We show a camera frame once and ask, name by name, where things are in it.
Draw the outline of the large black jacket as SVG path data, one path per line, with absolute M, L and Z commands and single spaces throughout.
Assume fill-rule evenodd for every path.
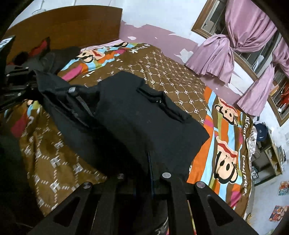
M 209 134 L 163 91 L 125 71 L 97 85 L 71 85 L 37 71 L 40 103 L 65 143 L 107 177 L 152 189 L 164 172 L 186 182 Z

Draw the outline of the dark grey clothes pile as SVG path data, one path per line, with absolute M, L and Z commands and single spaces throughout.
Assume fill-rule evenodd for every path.
M 80 54 L 80 48 L 71 46 L 59 50 L 43 50 L 36 55 L 31 55 L 26 51 L 20 52 L 8 63 L 11 66 L 28 67 L 29 70 L 38 70 L 59 73 L 64 66 Z

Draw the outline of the red cloth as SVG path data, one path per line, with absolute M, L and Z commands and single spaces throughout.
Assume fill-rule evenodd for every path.
M 41 43 L 28 52 L 28 57 L 43 55 L 50 51 L 50 37 L 44 38 Z

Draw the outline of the brown cartoon monkey bedsheet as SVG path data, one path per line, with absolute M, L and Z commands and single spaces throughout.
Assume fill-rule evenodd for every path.
M 236 200 L 244 202 L 248 196 L 249 166 L 240 154 L 245 151 L 251 119 L 210 92 L 186 67 L 149 44 L 117 43 L 96 52 L 80 50 L 76 58 L 54 75 L 71 85 L 92 87 L 120 71 L 132 73 L 154 90 L 163 91 L 203 125 L 209 138 L 191 162 L 186 182 L 204 182 L 243 219 Z M 38 85 L 37 98 L 32 101 L 31 112 L 25 114 L 25 127 L 12 130 L 20 143 L 9 147 L 22 154 L 21 178 L 34 189 L 32 195 L 12 194 L 14 205 L 19 206 L 23 200 L 26 217 L 33 209 L 29 201 L 35 203 L 37 210 L 50 208 L 52 212 L 84 182 L 100 184 L 120 175 L 105 176 L 65 143 L 40 103 Z M 166 209 L 165 201 L 152 197 L 145 203 L 141 208 L 145 214 L 142 234 L 170 234 Z M 40 223 L 45 217 L 38 214 L 36 218 Z

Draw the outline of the wooden headboard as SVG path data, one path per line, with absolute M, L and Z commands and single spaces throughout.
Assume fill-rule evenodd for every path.
M 68 6 L 31 16 L 6 31 L 5 37 L 16 37 L 7 61 L 22 51 L 30 51 L 47 37 L 52 50 L 115 41 L 121 18 L 121 8 L 101 5 Z

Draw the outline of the wooden side shelf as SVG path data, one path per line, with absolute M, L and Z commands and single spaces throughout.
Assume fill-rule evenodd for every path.
M 271 130 L 268 129 L 266 138 L 256 142 L 255 153 L 252 156 L 252 176 L 254 186 L 261 185 L 283 174 L 285 152 L 273 140 Z

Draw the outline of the floor sticker picture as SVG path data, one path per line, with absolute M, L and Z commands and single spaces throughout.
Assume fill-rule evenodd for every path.
M 289 193 L 289 181 L 282 181 L 279 186 L 278 195 L 288 195 Z
M 269 217 L 270 222 L 279 222 L 288 210 L 288 206 L 275 206 L 271 216 Z

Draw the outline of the blue cap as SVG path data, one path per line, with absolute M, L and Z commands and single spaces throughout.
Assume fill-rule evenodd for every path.
M 254 125 L 257 131 L 257 141 L 263 142 L 268 134 L 268 127 L 263 123 Z

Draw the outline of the left purple curtain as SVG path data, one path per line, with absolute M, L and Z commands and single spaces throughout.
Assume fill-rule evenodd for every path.
M 217 34 L 206 39 L 185 63 L 199 76 L 213 76 L 229 83 L 234 70 L 234 53 L 230 38 Z

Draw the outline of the purple curtain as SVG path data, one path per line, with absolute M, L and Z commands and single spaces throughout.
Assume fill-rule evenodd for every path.
M 252 1 L 227 1 L 225 25 L 232 51 L 258 76 L 237 105 L 258 117 L 273 88 L 276 65 L 288 75 L 288 47 L 273 21 Z
M 234 70 L 234 53 L 230 38 L 217 34 L 206 39 L 185 63 L 199 76 L 213 76 L 229 83 Z

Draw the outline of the red hanging cloth outside window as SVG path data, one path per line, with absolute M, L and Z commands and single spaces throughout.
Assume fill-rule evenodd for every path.
M 282 93 L 281 93 L 281 100 L 280 105 L 288 105 L 288 96 L 289 96 L 289 85 L 286 83 Z

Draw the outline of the right purple curtain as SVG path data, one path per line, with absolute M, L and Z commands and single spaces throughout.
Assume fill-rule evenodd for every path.
M 273 88 L 276 65 L 288 75 L 288 47 L 273 21 L 252 1 L 227 1 L 225 25 L 232 51 L 258 76 L 237 105 L 258 117 Z

